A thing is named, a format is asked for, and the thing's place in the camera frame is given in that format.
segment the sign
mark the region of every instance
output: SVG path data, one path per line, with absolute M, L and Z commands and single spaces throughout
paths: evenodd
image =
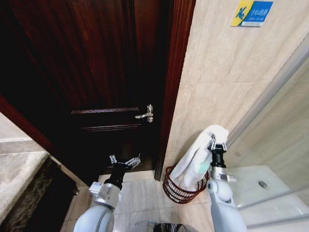
M 233 27 L 260 27 L 272 5 L 272 1 L 241 0 L 232 21 Z

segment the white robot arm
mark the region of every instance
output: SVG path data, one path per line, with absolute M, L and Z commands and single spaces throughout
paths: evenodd
M 140 158 L 135 157 L 127 162 L 117 162 L 115 155 L 110 156 L 114 170 L 104 184 L 93 182 L 89 192 L 97 204 L 89 208 L 77 220 L 74 232 L 112 232 L 114 226 L 113 211 L 118 203 L 118 195 L 122 188 L 126 171 L 140 164 Z
M 247 232 L 246 224 L 235 206 L 233 192 L 228 182 L 235 182 L 236 178 L 226 174 L 223 153 L 225 144 L 216 145 L 213 138 L 208 147 L 212 152 L 210 180 L 207 190 L 211 196 L 211 216 L 215 232 Z

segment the door frame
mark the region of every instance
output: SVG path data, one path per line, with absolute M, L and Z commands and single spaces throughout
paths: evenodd
M 183 70 L 183 62 L 188 44 L 190 27 L 196 0 L 171 0 L 169 9 L 169 44 L 167 44 L 165 86 L 163 92 L 162 122 L 159 136 L 159 155 L 154 178 L 161 179 L 169 133 L 173 120 L 176 99 Z M 0 111 L 23 130 L 49 154 L 61 152 L 0 95 Z

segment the basket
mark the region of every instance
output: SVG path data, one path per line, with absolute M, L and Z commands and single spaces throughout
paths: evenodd
M 206 183 L 208 181 L 208 171 L 204 175 L 203 179 L 196 183 L 197 191 L 186 191 L 175 185 L 175 183 L 170 179 L 169 174 L 173 171 L 175 166 L 167 167 L 165 170 L 165 178 L 163 181 L 163 190 L 165 194 L 174 202 L 178 204 L 186 204 L 192 201 L 200 192 L 206 188 Z

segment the towel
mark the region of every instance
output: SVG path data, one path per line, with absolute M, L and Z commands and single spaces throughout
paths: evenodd
M 169 175 L 180 188 L 186 191 L 197 190 L 196 183 L 206 174 L 212 160 L 211 152 L 207 149 L 212 136 L 217 144 L 226 143 L 228 130 L 211 125 L 198 136 Z

